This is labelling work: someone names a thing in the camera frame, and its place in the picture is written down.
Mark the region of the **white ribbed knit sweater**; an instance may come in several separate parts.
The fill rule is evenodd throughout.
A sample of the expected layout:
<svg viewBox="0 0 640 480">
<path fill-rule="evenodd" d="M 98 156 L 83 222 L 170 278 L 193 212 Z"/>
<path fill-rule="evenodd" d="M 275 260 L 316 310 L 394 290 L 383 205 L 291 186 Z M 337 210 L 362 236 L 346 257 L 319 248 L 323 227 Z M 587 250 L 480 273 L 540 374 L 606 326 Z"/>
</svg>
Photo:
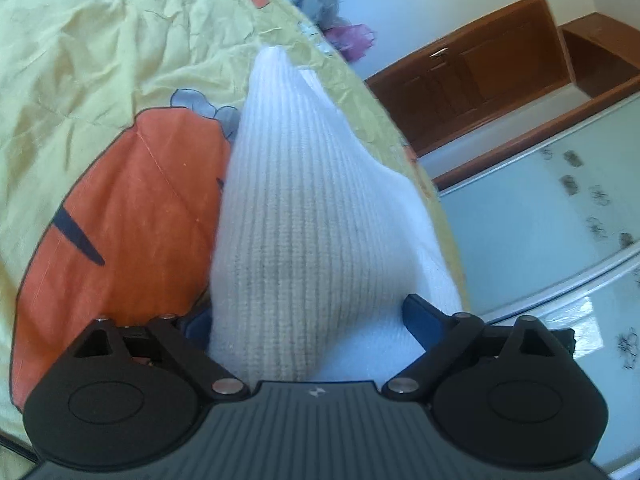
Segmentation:
<svg viewBox="0 0 640 480">
<path fill-rule="evenodd" d="M 279 47 L 250 72 L 210 292 L 209 355 L 249 385 L 386 382 L 423 352 L 402 322 L 406 297 L 461 307 L 416 187 Z"/>
</svg>

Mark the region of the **glass sliding wardrobe door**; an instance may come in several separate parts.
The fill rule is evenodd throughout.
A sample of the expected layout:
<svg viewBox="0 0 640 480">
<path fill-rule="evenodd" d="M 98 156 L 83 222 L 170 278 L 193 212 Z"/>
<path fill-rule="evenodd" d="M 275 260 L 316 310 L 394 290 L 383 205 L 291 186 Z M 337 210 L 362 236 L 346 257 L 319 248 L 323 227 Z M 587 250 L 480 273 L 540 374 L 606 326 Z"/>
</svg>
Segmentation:
<svg viewBox="0 0 640 480">
<path fill-rule="evenodd" d="M 442 194 L 471 311 L 574 330 L 608 404 L 596 463 L 639 474 L 639 100 L 630 96 Z"/>
</svg>

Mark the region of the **yellow patterned bed sheet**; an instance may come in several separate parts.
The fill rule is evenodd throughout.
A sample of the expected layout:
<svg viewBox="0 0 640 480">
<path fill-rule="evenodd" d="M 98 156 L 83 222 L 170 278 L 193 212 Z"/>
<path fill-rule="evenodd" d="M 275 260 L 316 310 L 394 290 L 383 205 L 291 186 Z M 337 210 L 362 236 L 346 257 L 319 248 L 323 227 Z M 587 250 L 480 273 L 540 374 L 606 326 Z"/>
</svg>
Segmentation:
<svg viewBox="0 0 640 480">
<path fill-rule="evenodd" d="M 240 106 L 274 44 L 320 77 L 367 150 L 418 188 L 457 285 L 464 274 L 434 183 L 346 62 L 288 0 L 1 0 L 1 377 L 16 298 L 44 231 L 90 165 L 140 141 L 140 115 L 179 89 Z"/>
</svg>

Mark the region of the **brown wooden door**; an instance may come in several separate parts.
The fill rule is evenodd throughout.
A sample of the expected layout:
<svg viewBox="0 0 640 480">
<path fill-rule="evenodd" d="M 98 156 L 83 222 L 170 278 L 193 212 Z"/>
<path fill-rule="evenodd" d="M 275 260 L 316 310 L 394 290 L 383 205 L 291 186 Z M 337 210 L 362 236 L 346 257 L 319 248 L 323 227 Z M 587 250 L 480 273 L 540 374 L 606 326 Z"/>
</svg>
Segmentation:
<svg viewBox="0 0 640 480">
<path fill-rule="evenodd" d="M 520 0 L 367 79 L 419 156 L 570 82 L 547 0 Z"/>
</svg>

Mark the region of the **pink plastic bag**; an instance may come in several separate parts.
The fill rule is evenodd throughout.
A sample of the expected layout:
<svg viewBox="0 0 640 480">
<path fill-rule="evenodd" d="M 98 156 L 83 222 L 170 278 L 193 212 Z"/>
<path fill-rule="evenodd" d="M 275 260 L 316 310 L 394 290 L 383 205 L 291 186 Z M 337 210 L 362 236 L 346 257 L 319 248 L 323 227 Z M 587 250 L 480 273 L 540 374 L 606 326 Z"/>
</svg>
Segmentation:
<svg viewBox="0 0 640 480">
<path fill-rule="evenodd" d="M 375 32 L 363 24 L 334 26 L 327 29 L 324 36 L 349 63 L 363 58 L 375 42 Z"/>
</svg>

